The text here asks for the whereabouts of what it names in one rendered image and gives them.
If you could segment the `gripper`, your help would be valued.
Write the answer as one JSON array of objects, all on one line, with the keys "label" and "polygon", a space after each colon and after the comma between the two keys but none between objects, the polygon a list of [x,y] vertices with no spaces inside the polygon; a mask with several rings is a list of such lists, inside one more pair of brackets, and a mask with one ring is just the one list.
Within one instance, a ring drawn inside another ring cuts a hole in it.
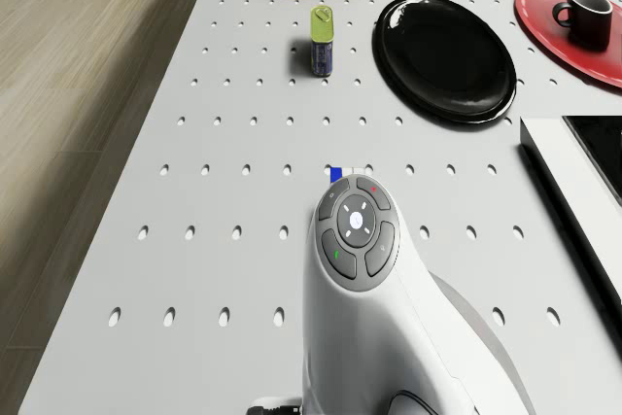
[{"label": "gripper", "polygon": [[257,398],[246,415],[302,415],[302,400],[300,397]]}]

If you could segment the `black mug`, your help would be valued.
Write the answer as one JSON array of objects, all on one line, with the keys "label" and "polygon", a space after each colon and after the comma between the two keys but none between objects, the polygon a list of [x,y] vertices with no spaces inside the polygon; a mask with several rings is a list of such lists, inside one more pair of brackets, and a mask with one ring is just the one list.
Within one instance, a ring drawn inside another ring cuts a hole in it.
[{"label": "black mug", "polygon": [[552,16],[589,48],[603,51],[610,41],[613,6],[608,0],[566,0],[556,4]]}]

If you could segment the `puzzle cube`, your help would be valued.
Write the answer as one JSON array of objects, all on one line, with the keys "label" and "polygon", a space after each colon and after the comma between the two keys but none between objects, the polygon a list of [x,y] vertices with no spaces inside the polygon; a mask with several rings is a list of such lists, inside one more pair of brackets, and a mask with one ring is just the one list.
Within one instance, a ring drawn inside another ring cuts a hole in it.
[{"label": "puzzle cube", "polygon": [[365,174],[364,167],[332,167],[329,170],[329,178],[332,183],[345,178],[364,176]]}]

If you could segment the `flat-sided can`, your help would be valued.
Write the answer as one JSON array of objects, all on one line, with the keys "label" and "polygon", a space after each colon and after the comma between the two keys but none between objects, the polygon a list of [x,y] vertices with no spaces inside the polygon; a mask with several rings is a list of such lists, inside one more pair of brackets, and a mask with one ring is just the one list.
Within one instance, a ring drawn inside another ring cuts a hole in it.
[{"label": "flat-sided can", "polygon": [[319,5],[311,11],[312,71],[320,77],[332,73],[332,46],[334,38],[333,15],[329,6]]}]

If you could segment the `black plate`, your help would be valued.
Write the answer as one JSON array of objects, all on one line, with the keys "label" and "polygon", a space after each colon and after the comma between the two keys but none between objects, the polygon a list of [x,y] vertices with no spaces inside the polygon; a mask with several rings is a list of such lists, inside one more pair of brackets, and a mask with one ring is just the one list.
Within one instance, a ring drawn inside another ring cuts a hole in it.
[{"label": "black plate", "polygon": [[415,109],[460,124],[494,121],[516,94],[511,55],[487,22],[450,0],[393,0],[376,20],[374,57]]}]

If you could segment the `red plate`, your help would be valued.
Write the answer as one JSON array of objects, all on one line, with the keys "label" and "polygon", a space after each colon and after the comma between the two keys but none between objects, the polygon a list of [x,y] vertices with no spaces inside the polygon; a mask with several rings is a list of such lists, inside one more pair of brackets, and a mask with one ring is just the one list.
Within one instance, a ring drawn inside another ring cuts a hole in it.
[{"label": "red plate", "polygon": [[515,10],[527,30],[541,45],[579,72],[611,86],[622,88],[622,7],[613,6],[608,47],[589,48],[560,26],[553,7],[566,0],[515,0]]}]

